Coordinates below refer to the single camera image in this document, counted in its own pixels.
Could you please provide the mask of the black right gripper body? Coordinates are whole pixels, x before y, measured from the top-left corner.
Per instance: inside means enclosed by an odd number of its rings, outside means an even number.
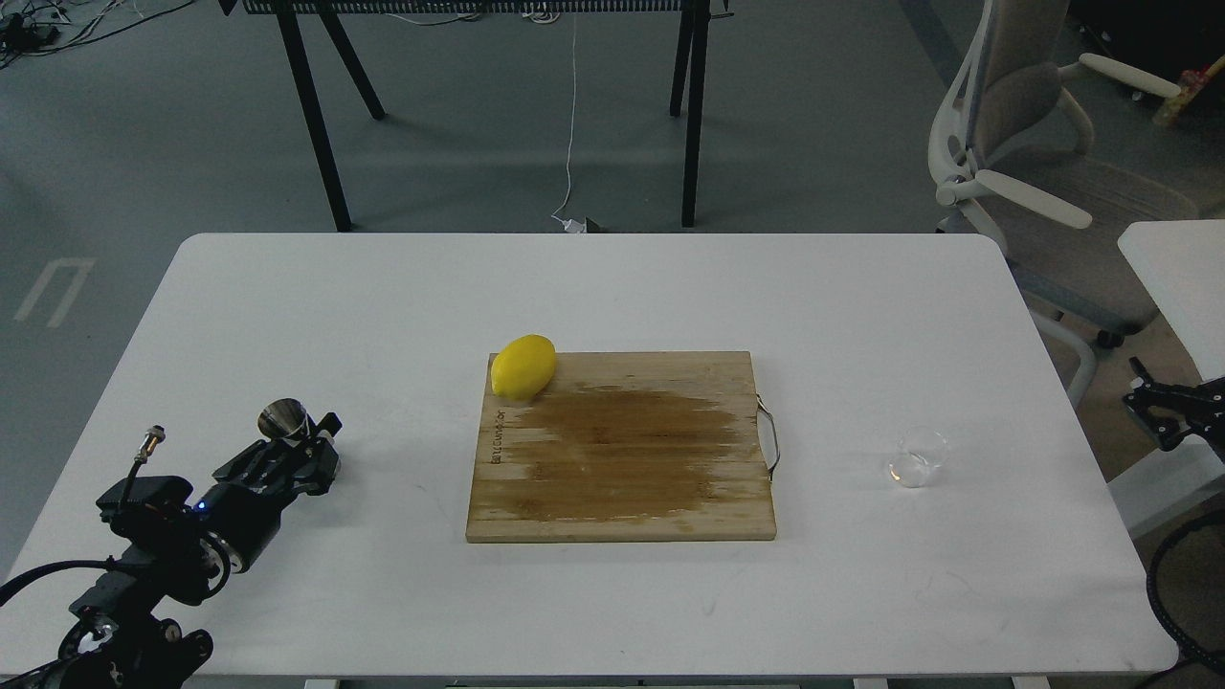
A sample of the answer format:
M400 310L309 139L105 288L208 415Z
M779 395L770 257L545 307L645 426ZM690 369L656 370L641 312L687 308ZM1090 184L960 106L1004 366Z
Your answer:
M1224 418L1224 379L1204 381L1199 387L1189 387L1185 392L1189 397L1183 418L1189 428L1199 432L1223 432Z

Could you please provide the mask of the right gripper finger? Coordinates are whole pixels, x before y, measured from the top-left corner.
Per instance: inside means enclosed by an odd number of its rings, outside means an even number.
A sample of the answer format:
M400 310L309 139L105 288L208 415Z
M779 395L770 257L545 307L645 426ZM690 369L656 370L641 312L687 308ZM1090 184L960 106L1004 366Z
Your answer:
M1128 362L1136 378L1122 403L1129 417L1147 429L1152 441L1163 451L1172 451L1186 436L1200 435L1202 423L1194 416L1202 411L1202 389L1159 383L1138 357L1129 357Z

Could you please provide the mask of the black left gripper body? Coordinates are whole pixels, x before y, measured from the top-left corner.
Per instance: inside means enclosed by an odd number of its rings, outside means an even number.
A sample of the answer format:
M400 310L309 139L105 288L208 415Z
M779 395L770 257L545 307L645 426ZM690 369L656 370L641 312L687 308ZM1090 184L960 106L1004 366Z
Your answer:
M332 436L301 443L258 440L217 471L196 504L203 531L241 573L254 566L296 497L323 497L341 471Z

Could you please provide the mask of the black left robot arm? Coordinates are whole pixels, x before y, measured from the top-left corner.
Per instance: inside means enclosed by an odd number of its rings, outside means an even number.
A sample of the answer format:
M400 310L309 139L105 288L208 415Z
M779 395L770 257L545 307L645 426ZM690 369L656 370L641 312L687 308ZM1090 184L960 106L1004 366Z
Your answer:
M209 633L158 618L163 600L197 606L249 570L281 530L296 497L323 497L341 471L341 417L314 419L281 398L257 419L258 440L214 471L200 499L178 476L142 476L165 429L149 427L127 476L97 498L100 520L127 539L120 557L34 566L2 586L9 602L70 568L100 573L71 604L76 623L53 661L2 680L5 688L179 688L211 658Z

